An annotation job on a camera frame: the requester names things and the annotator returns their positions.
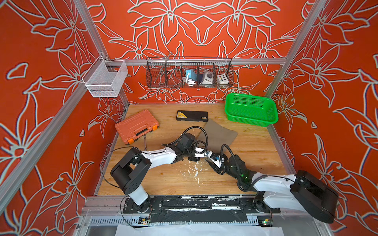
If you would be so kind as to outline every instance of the black cable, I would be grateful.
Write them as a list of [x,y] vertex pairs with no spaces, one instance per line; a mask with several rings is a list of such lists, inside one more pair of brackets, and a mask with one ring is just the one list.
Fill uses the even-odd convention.
[[249,188],[252,189],[253,185],[249,186],[247,189],[243,189],[240,185],[240,167],[239,167],[239,164],[237,163],[236,161],[236,158],[234,156],[234,153],[232,152],[231,148],[227,145],[227,144],[222,144],[222,146],[220,147],[220,156],[222,157],[223,156],[223,148],[226,147],[227,150],[230,152],[231,156],[233,157],[234,161],[235,161],[235,164],[236,164],[236,169],[237,169],[237,173],[238,173],[238,177],[237,177],[237,186],[238,188],[243,191],[243,192],[248,192],[250,190],[248,190]]
[[235,161],[235,164],[236,164],[236,168],[237,168],[237,171],[238,171],[237,186],[238,186],[238,188],[239,188],[241,191],[243,191],[243,192],[249,192],[249,191],[251,191],[252,188],[253,188],[253,186],[254,186],[259,180],[264,179],[264,178],[266,178],[266,177],[283,178],[283,179],[286,179],[286,181],[289,181],[289,180],[290,180],[291,182],[294,183],[293,180],[291,180],[291,179],[289,179],[289,178],[286,178],[286,177],[283,177],[283,176],[263,174],[263,175],[259,176],[258,178],[256,178],[256,179],[250,184],[250,186],[249,186],[248,188],[246,188],[246,189],[242,188],[241,185],[240,185],[240,175],[241,175],[241,173],[240,173],[240,167],[239,167],[239,164],[237,163],[236,158],[235,158],[235,156],[234,156],[234,154],[233,154],[231,148],[230,148],[227,144],[223,144],[223,145],[221,146],[221,148],[220,148],[220,155],[221,155],[221,156],[223,155],[223,148],[224,148],[224,147],[226,147],[226,148],[228,149],[228,151],[230,152],[231,156],[234,158],[234,161]]
[[226,173],[226,166],[225,165],[223,165],[223,172],[222,172],[222,170],[220,170],[220,175],[224,175]]
[[119,204],[119,209],[121,210],[121,216],[122,216],[122,218],[123,218],[123,220],[129,225],[129,226],[131,226],[131,227],[133,227],[133,228],[135,228],[134,226],[132,226],[132,225],[130,225],[130,223],[129,222],[127,222],[127,220],[125,219],[125,217],[123,217],[123,211],[122,211],[122,201],[123,200],[125,200],[125,198],[127,198],[127,196],[126,197],[124,197],[122,200],[121,200],[121,203]]
[[107,181],[107,180],[105,179],[104,174],[102,173],[103,169],[101,169],[101,167],[102,167],[102,166],[101,166],[101,164],[100,164],[100,173],[101,173],[102,178],[105,180],[105,182],[107,182],[107,183],[110,184],[111,186],[114,186],[114,187],[116,187],[116,188],[120,188],[120,187],[118,187],[118,186],[116,186],[116,185],[110,183],[109,181]]
[[150,213],[148,214],[148,219],[149,219],[150,222],[151,222],[151,214],[152,214],[152,211],[153,211],[153,207],[152,207],[152,205],[150,205],[150,207],[151,207],[151,211],[150,211]]
[[205,143],[204,141],[202,141],[202,140],[197,140],[197,141],[195,142],[195,145],[194,145],[194,146],[197,148],[199,143],[201,143],[201,144],[203,144],[203,145],[206,145],[206,143]]
[[273,227],[273,213],[272,213],[272,210],[269,210],[269,222],[270,222],[270,226]]
[[[109,153],[106,155],[105,159],[107,159],[108,156],[109,156],[112,152],[114,152],[114,151],[116,151],[116,150],[119,150],[119,149],[122,149],[122,148],[136,148],[136,149],[138,149],[139,151],[141,151],[142,153],[146,153],[146,154],[148,154],[147,152],[144,152],[144,151],[140,150],[140,149],[137,148],[137,147],[134,147],[134,146],[126,146],[126,147],[116,148],[116,149],[114,149],[113,151],[109,152]],[[101,167],[102,167],[102,166],[101,166],[101,163],[100,163],[100,173],[101,173],[102,178],[105,180],[105,182],[107,182],[107,183],[110,184],[111,186],[114,186],[114,187],[116,187],[116,188],[120,188],[120,187],[118,187],[118,186],[116,186],[116,185],[110,183],[108,180],[105,179],[104,174],[103,174],[103,170],[104,170],[104,169],[101,169]]]
[[173,142],[171,142],[171,143],[168,143],[168,144],[162,144],[162,145],[163,145],[163,146],[168,146],[168,145],[171,145],[171,144],[175,144],[175,143],[177,143],[177,142],[180,140],[180,138],[183,136],[183,134],[185,134],[186,132],[188,132],[189,130],[194,129],[194,128],[198,128],[198,129],[202,130],[202,132],[203,132],[203,134],[205,135],[205,138],[206,138],[206,144],[205,144],[205,147],[204,147],[204,149],[203,149],[200,153],[198,153],[198,154],[202,154],[202,153],[206,152],[206,148],[208,147],[208,144],[209,144],[209,138],[208,138],[208,134],[206,134],[206,131],[205,131],[202,127],[200,127],[200,126],[191,126],[191,127],[187,128],[187,129],[186,129],[186,130],[180,135],[180,137],[178,137],[178,139],[176,139],[175,141],[173,141]]

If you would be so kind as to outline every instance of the orange toolbox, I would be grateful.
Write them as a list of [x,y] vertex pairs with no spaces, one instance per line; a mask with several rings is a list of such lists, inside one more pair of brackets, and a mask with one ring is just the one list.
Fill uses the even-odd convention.
[[117,132],[122,138],[122,141],[127,145],[137,141],[138,138],[157,130],[159,122],[151,114],[149,110],[143,110],[130,116],[124,121],[115,125]]

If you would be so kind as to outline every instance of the gray cloth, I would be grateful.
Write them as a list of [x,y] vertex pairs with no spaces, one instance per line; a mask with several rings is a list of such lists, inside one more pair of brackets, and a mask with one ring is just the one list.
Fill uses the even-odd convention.
[[[220,147],[224,143],[230,146],[237,136],[236,131],[226,129],[212,119],[209,119],[203,129],[206,131],[206,134],[209,138],[207,150],[213,151],[215,153],[220,153]],[[206,141],[205,135],[202,131],[198,135],[197,140],[202,140],[204,142]]]

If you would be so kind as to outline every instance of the yellow label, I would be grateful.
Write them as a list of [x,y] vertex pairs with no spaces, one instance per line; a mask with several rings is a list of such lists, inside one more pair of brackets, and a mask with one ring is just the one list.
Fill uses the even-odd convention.
[[187,118],[182,112],[177,113],[177,118]]

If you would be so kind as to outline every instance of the metal bar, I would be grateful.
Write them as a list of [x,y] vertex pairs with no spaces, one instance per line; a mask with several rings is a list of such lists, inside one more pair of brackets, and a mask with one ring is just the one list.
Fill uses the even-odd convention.
[[20,189],[29,173],[37,164],[86,91],[87,88],[85,87],[85,84],[79,83],[67,102],[64,103],[62,108],[48,124],[43,133],[38,137],[33,146],[0,186],[0,214],[4,212],[6,206]]
[[122,102],[123,102],[123,105],[126,107],[126,109],[129,108],[130,106],[130,103],[129,103],[129,100],[127,99],[127,96],[125,94],[125,91],[121,88],[121,90],[119,91],[119,97],[121,98]]
[[153,81],[153,83],[156,83],[156,80],[158,79],[158,77],[159,77],[159,75],[160,75],[161,70],[163,69],[163,67],[165,67],[165,65],[166,65],[166,63],[167,63],[167,61],[168,61],[168,58],[169,58],[169,57],[167,57],[167,58],[165,59],[165,61],[164,61],[164,65],[160,68],[160,71],[159,71],[158,75],[156,76],[155,80]]
[[87,235],[88,228],[90,226],[92,216],[79,216],[77,223],[78,227],[75,228],[73,236],[85,236]]
[[167,74],[167,63],[164,63],[163,65],[164,67],[164,77],[165,77],[165,82],[166,82],[166,86],[168,86],[168,74]]
[[[127,106],[126,109],[125,109],[125,112],[123,113],[123,116],[122,116],[122,118],[121,118],[120,121],[123,121],[123,120],[125,119],[126,114],[127,114],[127,110],[128,110],[128,109],[129,109],[129,107]],[[118,134],[118,132],[116,132],[116,135],[114,136],[113,143],[112,143],[112,146],[110,147],[109,153],[111,153],[111,152],[114,150],[114,148],[115,148],[115,146],[116,146],[116,143],[117,143],[118,136],[119,136],[119,134]],[[106,169],[107,169],[108,166],[109,166],[109,162],[110,162],[111,157],[112,157],[112,156],[110,155],[110,156],[107,158],[107,160],[105,161],[104,168],[102,169],[102,173],[103,173],[103,175],[105,175],[105,172],[106,172]],[[101,184],[102,184],[102,176],[100,175],[100,178],[99,178],[99,180],[98,180],[98,183],[97,183],[96,189],[94,190],[94,194],[93,194],[93,195],[97,196],[98,191],[99,191],[99,189],[100,189],[100,187],[101,187]]]
[[228,72],[230,71],[230,66],[231,66],[231,62],[228,63],[228,67],[227,67],[227,72],[226,72],[226,76],[228,78]]
[[93,22],[91,15],[89,14],[87,4],[84,2],[84,0],[73,0],[73,1],[75,3],[76,9],[78,10],[85,24],[85,27],[88,30],[89,35],[92,38],[92,41],[97,49],[97,52],[101,55],[101,57],[104,60],[108,60],[109,59],[108,52],[106,51],[105,45],[102,42],[102,39],[96,29],[96,25]]
[[[218,62],[222,60],[220,58],[211,58],[211,59],[169,59],[167,62]],[[109,67],[120,67],[122,62],[125,61],[127,66],[145,66],[147,64],[146,60],[106,60],[105,63]],[[154,62],[164,62],[164,59],[154,59]],[[269,65],[283,65],[286,63],[286,58],[249,58],[241,59],[234,58],[232,59],[233,65],[260,65],[260,64],[269,64]]]
[[278,155],[281,158],[282,164],[287,174],[296,174],[297,172],[295,171],[293,165],[291,164],[290,158],[287,155],[285,148],[280,141],[280,137],[278,136],[276,129],[274,128],[273,125],[268,125],[267,129],[270,134],[270,137],[272,138],[274,146],[276,147]]
[[329,224],[321,222],[315,218],[314,223],[321,236],[334,236]]
[[285,75],[286,71],[289,69],[291,63],[294,60],[294,57],[297,55],[299,48],[301,47],[303,41],[305,40],[306,36],[309,34],[312,25],[314,24],[316,18],[319,16],[320,11],[325,5],[327,0],[317,0],[315,4],[312,6],[310,13],[308,14],[307,18],[305,19],[303,26],[301,27],[297,37],[295,38],[293,45],[291,46],[287,56],[286,56],[286,63],[280,68],[277,75],[274,77],[272,83],[268,91],[265,93],[265,97],[271,98],[277,85],[281,81],[282,77]]

